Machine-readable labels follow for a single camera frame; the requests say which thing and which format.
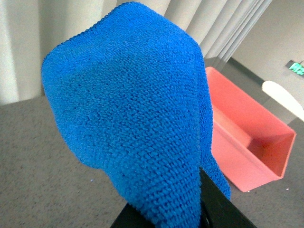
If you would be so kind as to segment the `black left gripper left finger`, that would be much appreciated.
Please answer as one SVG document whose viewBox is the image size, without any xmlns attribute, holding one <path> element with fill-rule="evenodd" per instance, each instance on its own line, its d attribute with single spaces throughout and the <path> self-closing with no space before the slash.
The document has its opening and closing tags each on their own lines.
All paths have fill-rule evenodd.
<svg viewBox="0 0 304 228">
<path fill-rule="evenodd" d="M 152 223 L 146 220 L 134 207 L 126 204 L 110 228 L 151 228 Z"/>
</svg>

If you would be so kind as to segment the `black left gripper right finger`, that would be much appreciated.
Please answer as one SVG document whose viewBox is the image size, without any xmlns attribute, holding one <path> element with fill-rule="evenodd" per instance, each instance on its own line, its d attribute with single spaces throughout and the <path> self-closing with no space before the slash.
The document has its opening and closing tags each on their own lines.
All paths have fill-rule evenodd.
<svg viewBox="0 0 304 228">
<path fill-rule="evenodd" d="M 255 228 L 256 226 L 220 191 L 200 169 L 201 228 Z"/>
</svg>

